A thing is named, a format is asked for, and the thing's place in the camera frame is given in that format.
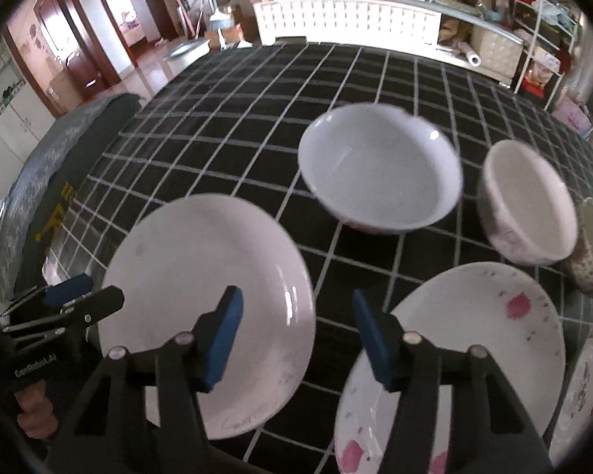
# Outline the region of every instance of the human hand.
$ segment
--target human hand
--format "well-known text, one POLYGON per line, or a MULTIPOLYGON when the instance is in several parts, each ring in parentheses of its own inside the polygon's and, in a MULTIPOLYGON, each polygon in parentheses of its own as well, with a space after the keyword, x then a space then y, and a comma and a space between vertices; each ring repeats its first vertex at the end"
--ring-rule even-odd
POLYGON ((24 413, 17 416, 17 423, 26 436, 43 440, 51 437, 59 426, 53 415, 53 404, 45 395, 44 380, 29 385, 23 391, 16 392, 16 399, 24 413))

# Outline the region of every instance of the white plate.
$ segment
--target white plate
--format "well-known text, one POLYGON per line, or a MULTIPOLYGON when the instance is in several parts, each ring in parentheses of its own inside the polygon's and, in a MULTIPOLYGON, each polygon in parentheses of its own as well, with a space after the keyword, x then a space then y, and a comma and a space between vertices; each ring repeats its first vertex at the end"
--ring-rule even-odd
POLYGON ((565 457, 577 438, 593 421, 593 328, 578 357, 558 422, 549 456, 554 466, 565 457))
POLYGON ((359 103, 324 113, 301 138, 298 162, 331 213, 372 232, 438 221, 463 186, 459 156, 446 136, 392 105, 359 103))
MULTIPOLYGON (((315 312, 303 258, 286 231, 244 200, 201 194, 160 207, 121 243, 104 286, 125 294, 98 325, 102 351, 158 348, 215 309, 228 285, 244 316, 223 380, 198 401, 209 438, 258 427, 294 394, 310 360, 315 312)), ((148 418, 157 419, 155 389, 148 418)))
MULTIPOLYGON (((542 435, 560 396, 565 346, 556 309, 530 276, 500 263, 470 263, 427 281, 392 314, 406 331, 418 331, 441 348, 487 347, 542 435)), ((443 474, 450 394, 450 387, 440 388, 430 474, 443 474)), ((378 471, 398 399, 376 382, 363 351, 336 413, 334 445, 342 473, 378 471)))

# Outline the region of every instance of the silver bolt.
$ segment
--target silver bolt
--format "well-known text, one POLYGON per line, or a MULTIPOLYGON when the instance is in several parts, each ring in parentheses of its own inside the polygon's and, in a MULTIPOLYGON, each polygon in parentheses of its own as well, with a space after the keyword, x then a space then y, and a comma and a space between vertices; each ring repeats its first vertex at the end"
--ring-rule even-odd
POLYGON ((193 334, 188 331, 180 332, 174 337, 174 342, 179 346, 187 346, 193 342, 193 334))
POLYGON ((407 331, 404 335, 402 335, 402 340, 411 346, 416 346, 422 342, 422 335, 416 331, 407 331))
POLYGON ((479 346, 478 344, 471 346, 470 352, 472 353, 472 356, 474 356, 475 358, 487 358, 487 349, 483 346, 479 346))
POLYGON ((108 351, 108 356, 113 360, 120 360, 127 354, 128 350, 125 349, 123 346, 115 346, 110 351, 108 351))

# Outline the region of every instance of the pink petal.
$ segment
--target pink petal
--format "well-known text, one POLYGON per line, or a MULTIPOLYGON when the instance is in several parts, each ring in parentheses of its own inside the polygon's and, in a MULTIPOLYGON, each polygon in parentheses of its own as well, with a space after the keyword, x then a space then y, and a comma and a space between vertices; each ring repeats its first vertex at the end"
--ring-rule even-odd
POLYGON ((446 472, 446 460, 448 459, 448 450, 438 456, 435 456, 428 466, 428 474, 444 474, 446 472))
POLYGON ((519 294, 510 299, 506 305, 508 319, 520 319, 525 317, 532 309, 532 304, 525 294, 519 294))
POLYGON ((343 474, 351 474, 358 470, 361 463, 362 455, 365 451, 361 448, 358 442, 350 440, 343 451, 343 456, 340 459, 340 471, 343 474))

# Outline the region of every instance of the grid tablecloth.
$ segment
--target grid tablecloth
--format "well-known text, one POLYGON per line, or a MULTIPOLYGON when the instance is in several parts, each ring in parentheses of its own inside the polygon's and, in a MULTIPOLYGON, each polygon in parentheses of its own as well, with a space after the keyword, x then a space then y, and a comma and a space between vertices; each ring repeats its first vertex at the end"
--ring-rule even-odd
MULTIPOLYGON (((79 189, 51 248, 59 278, 90 273, 100 286, 116 248, 159 206, 224 193, 266 210, 298 244, 317 305, 312 360, 294 398, 262 429, 218 447, 279 474, 337 472, 334 416, 361 344, 355 288, 391 309, 422 282, 474 261, 505 261, 476 212, 480 168, 502 139, 533 145, 574 202, 593 196, 593 149, 549 114, 462 69, 381 50, 287 45, 208 55, 167 85, 112 143, 79 189), (342 226, 312 197, 297 165, 300 137, 329 109, 390 103, 432 121, 452 141, 465 186, 456 209, 404 236, 342 226)), ((571 361, 593 321, 593 300, 559 266, 523 269, 561 315, 571 361)))

